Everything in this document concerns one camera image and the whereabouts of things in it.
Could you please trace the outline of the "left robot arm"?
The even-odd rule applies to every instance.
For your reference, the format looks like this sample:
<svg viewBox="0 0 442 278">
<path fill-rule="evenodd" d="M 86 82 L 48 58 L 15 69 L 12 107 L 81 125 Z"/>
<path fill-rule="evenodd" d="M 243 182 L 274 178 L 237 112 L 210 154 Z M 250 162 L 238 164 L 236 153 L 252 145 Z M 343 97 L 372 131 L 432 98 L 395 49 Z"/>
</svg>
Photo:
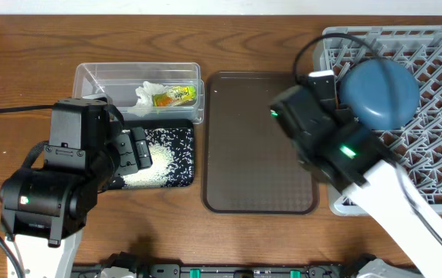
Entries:
<svg viewBox="0 0 442 278">
<path fill-rule="evenodd" d="M 49 140 L 0 189 L 9 277 L 70 276 L 99 193 L 152 165 L 144 128 L 104 98 L 64 98 L 51 109 Z"/>
</svg>

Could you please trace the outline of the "dark blue plate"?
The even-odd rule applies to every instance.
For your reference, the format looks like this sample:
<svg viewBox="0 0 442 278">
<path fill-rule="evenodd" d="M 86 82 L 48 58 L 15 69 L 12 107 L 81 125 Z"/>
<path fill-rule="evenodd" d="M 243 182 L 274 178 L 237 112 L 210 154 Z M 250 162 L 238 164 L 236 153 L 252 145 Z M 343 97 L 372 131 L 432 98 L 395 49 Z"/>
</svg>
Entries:
<svg viewBox="0 0 442 278">
<path fill-rule="evenodd" d="M 405 67 L 388 59 L 370 59 L 341 79 L 338 97 L 370 130 L 399 129 L 420 105 L 417 80 Z"/>
</svg>

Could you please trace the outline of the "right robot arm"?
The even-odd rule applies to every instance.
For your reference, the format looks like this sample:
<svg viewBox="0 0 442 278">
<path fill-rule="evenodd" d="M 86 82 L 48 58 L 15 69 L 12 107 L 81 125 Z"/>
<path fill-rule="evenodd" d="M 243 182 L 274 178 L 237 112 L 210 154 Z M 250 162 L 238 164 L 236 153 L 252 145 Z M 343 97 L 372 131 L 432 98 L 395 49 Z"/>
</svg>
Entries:
<svg viewBox="0 0 442 278">
<path fill-rule="evenodd" d="M 274 98 L 270 113 L 305 167 L 373 217 L 423 276 L 442 277 L 442 218 L 349 108 L 293 86 Z"/>
</svg>

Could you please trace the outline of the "yellow green snack wrapper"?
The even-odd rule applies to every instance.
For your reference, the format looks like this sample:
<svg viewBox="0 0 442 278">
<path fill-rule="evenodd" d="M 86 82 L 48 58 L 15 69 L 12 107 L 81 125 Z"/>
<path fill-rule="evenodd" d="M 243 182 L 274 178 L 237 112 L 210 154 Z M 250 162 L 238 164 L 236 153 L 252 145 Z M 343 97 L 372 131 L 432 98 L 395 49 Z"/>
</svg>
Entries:
<svg viewBox="0 0 442 278">
<path fill-rule="evenodd" d="M 153 96 L 155 107 L 176 107 L 196 98 L 194 86 L 170 86 L 163 93 Z"/>
</svg>

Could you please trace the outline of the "white tissue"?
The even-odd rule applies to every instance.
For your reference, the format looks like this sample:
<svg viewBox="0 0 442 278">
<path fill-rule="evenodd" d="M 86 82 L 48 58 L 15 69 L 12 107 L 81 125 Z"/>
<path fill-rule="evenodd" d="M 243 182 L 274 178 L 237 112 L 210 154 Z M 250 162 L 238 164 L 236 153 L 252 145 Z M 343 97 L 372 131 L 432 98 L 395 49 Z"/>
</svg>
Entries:
<svg viewBox="0 0 442 278">
<path fill-rule="evenodd" d="M 138 97 L 136 104 L 128 109 L 129 113 L 143 117 L 153 111 L 155 107 L 153 97 L 163 94 L 168 89 L 167 86 L 160 83 L 150 83 L 144 81 L 140 87 L 135 90 Z"/>
</svg>

